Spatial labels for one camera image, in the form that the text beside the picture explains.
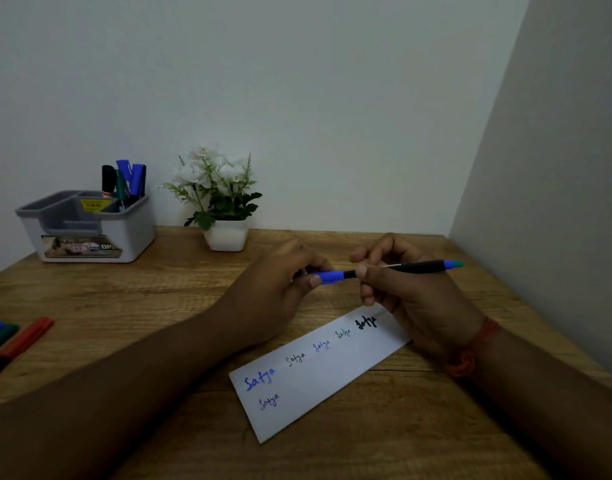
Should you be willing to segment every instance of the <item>potted plant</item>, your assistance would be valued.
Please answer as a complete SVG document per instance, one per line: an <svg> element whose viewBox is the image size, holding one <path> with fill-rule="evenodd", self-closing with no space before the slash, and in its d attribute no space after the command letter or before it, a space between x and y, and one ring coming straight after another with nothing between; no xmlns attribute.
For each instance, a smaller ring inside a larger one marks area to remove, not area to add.
<svg viewBox="0 0 612 480"><path fill-rule="evenodd" d="M172 181L163 184L182 203L197 208L184 226L197 223L213 251L241 251L246 244L247 218L257 209L251 201L262 196L247 193L256 183L250 178L250 160L248 155L231 162L217 150L201 147L185 160L180 156Z"/></svg>

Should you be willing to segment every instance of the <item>paper strip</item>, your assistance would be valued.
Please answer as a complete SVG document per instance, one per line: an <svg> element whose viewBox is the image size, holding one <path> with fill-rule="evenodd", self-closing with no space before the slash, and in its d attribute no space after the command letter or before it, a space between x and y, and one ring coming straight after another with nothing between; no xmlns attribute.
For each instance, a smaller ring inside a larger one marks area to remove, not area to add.
<svg viewBox="0 0 612 480"><path fill-rule="evenodd" d="M230 372L260 443L404 346L380 305L362 306Z"/></svg>

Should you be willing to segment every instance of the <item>desk organizer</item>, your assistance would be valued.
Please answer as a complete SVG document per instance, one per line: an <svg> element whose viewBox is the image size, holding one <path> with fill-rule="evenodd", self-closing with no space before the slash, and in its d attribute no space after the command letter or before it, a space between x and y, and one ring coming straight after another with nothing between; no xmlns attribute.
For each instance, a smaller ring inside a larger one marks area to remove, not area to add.
<svg viewBox="0 0 612 480"><path fill-rule="evenodd" d="M47 262L131 262L155 239L149 195L119 210L101 192L63 190L15 213Z"/></svg>

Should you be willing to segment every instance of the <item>desk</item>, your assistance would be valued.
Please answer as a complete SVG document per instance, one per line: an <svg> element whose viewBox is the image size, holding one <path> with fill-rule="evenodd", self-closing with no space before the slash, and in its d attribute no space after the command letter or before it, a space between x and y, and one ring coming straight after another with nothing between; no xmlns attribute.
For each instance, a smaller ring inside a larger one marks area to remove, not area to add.
<svg viewBox="0 0 612 480"><path fill-rule="evenodd" d="M42 264L32 255L0 273L0 318L56 325L0 375L0 402L200 312L273 244L299 237L349 267L355 246L379 234L252 230L241 253L213 253L198 229L160 227L131 264ZM445 237L410 235L464 293L503 326L612 386L612 376ZM286 331L217 365L175 404L117 470L117 479L548 478L485 404L408 347L259 445L228 373L360 306L357 282L321 287Z"/></svg>

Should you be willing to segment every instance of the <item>red thread bracelet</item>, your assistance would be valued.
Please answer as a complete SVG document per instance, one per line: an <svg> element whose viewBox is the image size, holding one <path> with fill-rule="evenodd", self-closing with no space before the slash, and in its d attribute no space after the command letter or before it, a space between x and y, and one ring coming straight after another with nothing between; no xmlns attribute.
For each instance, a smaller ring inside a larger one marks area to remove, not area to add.
<svg viewBox="0 0 612 480"><path fill-rule="evenodd" d="M485 340L499 331L499 323L486 317L477 335L464 347L455 351L451 360L444 365L444 370L452 377L463 377L475 370L475 357L484 348Z"/></svg>

